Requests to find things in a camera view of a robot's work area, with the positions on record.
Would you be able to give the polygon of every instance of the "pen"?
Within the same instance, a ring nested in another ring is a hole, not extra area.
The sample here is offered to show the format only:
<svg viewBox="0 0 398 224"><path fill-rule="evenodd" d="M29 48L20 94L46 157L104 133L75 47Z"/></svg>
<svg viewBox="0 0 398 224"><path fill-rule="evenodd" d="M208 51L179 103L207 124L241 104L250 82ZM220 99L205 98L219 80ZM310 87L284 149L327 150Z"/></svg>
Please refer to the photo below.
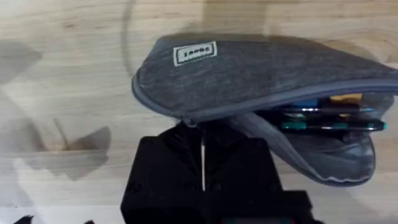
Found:
<svg viewBox="0 0 398 224"><path fill-rule="evenodd" d="M325 114L358 114L374 111L374 108L360 107L359 105L328 105L323 107L280 107L271 108L271 111L283 113L325 113Z"/></svg>
<svg viewBox="0 0 398 224"><path fill-rule="evenodd" d="M327 131L382 131L387 128L385 122L379 120L354 121L287 121L281 122L284 130L327 130Z"/></svg>

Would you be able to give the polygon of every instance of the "label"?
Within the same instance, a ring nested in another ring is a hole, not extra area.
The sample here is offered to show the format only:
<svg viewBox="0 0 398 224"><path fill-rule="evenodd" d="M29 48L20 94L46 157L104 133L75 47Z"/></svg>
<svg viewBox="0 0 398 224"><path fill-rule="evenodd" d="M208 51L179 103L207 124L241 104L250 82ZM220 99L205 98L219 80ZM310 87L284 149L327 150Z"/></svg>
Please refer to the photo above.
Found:
<svg viewBox="0 0 398 224"><path fill-rule="evenodd" d="M174 66L217 56L217 43L215 41L173 48Z"/></svg>

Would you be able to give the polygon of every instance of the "green pen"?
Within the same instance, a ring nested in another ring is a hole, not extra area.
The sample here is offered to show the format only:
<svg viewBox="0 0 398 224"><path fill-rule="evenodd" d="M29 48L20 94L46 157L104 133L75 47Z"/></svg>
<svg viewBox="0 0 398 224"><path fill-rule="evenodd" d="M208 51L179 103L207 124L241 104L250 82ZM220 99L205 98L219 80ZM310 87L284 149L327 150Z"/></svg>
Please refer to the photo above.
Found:
<svg viewBox="0 0 398 224"><path fill-rule="evenodd" d="M352 120L352 121L286 121L281 122L283 130L326 130L326 131L382 131L387 124L380 120Z"/></svg>

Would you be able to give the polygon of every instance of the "pencil case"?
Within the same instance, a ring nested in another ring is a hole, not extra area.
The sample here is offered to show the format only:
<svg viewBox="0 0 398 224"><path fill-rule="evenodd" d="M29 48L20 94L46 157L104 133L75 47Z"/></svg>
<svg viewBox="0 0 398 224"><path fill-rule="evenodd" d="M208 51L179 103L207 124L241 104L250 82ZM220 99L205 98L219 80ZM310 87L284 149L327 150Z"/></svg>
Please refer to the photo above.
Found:
<svg viewBox="0 0 398 224"><path fill-rule="evenodd" d="M378 118L398 93L398 71L293 37L234 41L173 36L156 42L133 78L132 89L157 113L190 125L222 119L250 137L267 140L272 151L307 177L326 185L354 186L374 172L368 133L347 133L344 141L288 135L255 111L364 93L364 100L377 103L378 109L366 116Z"/></svg>

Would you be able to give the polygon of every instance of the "wooden table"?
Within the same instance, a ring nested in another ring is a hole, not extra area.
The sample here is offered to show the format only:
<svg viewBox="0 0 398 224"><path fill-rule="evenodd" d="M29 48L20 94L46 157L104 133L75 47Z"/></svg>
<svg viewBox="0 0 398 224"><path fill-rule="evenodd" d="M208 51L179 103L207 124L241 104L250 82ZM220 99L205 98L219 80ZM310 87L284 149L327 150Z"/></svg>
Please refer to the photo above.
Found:
<svg viewBox="0 0 398 224"><path fill-rule="evenodd" d="M130 79L162 35L292 35L398 67L394 0L0 0L0 223L123 223L138 140L173 121L141 106ZM374 134L377 173L316 184L277 160L327 223L398 223L398 108Z"/></svg>

